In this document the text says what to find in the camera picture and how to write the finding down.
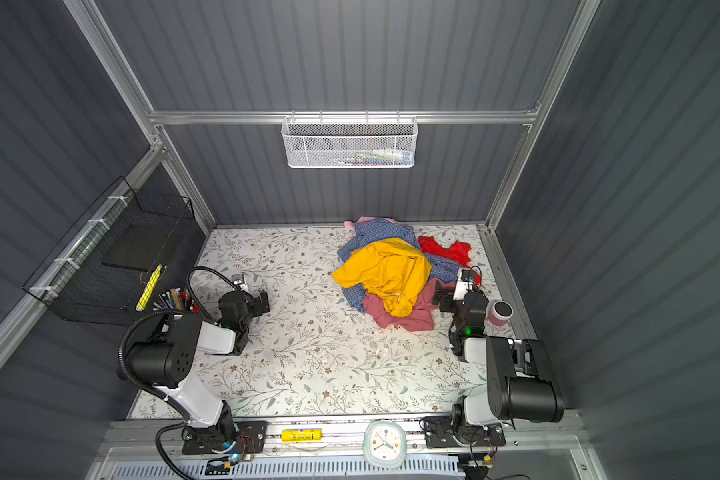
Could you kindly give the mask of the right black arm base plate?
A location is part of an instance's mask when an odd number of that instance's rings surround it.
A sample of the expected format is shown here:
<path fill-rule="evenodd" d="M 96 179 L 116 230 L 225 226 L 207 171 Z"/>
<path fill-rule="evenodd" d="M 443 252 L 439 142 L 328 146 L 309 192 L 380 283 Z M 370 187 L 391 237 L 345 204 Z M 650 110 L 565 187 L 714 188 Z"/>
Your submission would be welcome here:
<path fill-rule="evenodd" d="M 461 423 L 451 416 L 426 416 L 419 420 L 419 427 L 430 449 L 498 448 L 506 445 L 501 423 L 474 426 Z"/>

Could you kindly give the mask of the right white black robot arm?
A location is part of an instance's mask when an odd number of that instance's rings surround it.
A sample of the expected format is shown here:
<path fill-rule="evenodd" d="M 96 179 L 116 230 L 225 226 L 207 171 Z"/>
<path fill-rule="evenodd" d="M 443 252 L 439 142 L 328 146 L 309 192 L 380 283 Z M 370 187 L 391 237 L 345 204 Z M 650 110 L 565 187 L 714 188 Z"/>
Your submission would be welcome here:
<path fill-rule="evenodd" d="M 537 339 L 490 336 L 487 322 L 508 324 L 511 304 L 491 301 L 471 281 L 453 287 L 438 282 L 432 303 L 452 315 L 448 339 L 452 353 L 465 364 L 483 366 L 485 380 L 453 404 L 451 413 L 420 420 L 429 448 L 499 447 L 502 424 L 524 420 L 557 423 L 566 406 L 548 351 Z"/>

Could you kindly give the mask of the red cloth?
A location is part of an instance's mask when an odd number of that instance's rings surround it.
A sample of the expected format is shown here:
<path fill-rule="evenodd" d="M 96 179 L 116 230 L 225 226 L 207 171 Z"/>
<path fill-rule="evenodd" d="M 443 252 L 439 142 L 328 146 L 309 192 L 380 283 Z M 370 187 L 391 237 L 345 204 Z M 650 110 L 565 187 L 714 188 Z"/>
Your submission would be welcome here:
<path fill-rule="evenodd" d="M 420 236 L 418 242 L 424 253 L 449 259 L 462 267 L 471 265 L 470 252 L 472 247 L 469 243 L 455 241 L 449 247 L 444 247 L 434 237 L 430 236 Z"/>

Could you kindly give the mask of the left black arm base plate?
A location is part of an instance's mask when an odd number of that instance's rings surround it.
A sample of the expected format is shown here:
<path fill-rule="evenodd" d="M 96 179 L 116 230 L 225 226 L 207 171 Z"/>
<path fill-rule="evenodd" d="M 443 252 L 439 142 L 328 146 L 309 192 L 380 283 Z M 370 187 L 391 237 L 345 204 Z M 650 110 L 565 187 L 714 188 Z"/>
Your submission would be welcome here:
<path fill-rule="evenodd" d="M 268 424 L 265 421 L 235 421 L 224 427 L 184 427 L 181 433 L 183 455 L 258 454 L 263 451 Z"/>

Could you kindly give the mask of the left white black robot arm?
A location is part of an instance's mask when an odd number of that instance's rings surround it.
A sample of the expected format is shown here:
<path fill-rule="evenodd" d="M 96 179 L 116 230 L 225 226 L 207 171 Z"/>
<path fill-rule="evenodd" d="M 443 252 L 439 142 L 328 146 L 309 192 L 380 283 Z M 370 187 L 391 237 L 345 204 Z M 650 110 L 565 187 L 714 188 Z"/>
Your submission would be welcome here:
<path fill-rule="evenodd" d="M 193 371 L 195 354 L 239 356 L 249 342 L 253 320 L 270 311 L 268 293 L 250 293 L 242 274 L 229 278 L 196 266 L 186 276 L 188 297 L 196 300 L 191 279 L 210 273 L 231 290 L 221 296 L 216 320 L 201 303 L 195 310 L 155 310 L 135 320 L 117 352 L 117 373 L 139 390 L 165 402 L 181 415 L 178 428 L 187 441 L 216 452 L 230 451 L 243 438 L 230 407 Z"/>

